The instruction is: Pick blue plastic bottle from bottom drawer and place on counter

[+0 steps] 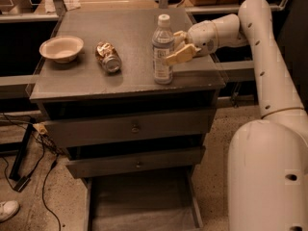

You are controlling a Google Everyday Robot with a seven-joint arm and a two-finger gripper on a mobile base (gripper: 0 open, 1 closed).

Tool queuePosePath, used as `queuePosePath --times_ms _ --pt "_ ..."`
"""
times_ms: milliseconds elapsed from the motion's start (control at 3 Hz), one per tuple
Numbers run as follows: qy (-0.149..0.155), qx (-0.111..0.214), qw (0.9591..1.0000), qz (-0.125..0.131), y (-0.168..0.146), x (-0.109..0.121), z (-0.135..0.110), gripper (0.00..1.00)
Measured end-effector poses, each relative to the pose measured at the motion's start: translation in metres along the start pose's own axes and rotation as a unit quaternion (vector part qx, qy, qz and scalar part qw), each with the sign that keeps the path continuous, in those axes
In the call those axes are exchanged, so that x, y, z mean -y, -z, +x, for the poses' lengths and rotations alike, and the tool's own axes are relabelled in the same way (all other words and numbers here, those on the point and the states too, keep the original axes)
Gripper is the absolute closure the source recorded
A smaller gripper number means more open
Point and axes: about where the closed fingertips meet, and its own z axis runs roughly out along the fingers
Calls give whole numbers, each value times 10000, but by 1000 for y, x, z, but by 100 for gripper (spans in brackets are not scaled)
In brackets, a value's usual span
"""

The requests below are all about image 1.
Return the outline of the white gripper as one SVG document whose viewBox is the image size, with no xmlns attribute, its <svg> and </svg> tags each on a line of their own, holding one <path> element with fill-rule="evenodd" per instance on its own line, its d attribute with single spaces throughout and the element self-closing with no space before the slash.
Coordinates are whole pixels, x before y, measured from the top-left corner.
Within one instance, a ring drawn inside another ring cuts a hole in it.
<svg viewBox="0 0 308 231">
<path fill-rule="evenodd" d="M 215 53 L 218 49 L 218 29 L 213 21 L 205 20 L 194 24 L 188 31 L 189 44 L 186 44 L 187 33 L 178 31 L 174 36 L 175 53 L 165 57 L 167 65 L 182 64 L 198 57 Z"/>
</svg>

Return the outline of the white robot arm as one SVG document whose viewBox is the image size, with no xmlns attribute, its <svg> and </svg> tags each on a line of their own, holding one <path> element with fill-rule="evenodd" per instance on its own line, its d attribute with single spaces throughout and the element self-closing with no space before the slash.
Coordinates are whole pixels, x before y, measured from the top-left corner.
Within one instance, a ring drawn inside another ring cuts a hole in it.
<svg viewBox="0 0 308 231">
<path fill-rule="evenodd" d="M 229 231 L 308 231 L 308 115 L 280 53 L 266 0 L 175 35 L 168 65 L 224 46 L 249 45 L 260 118 L 240 127 L 228 151 Z"/>
</svg>

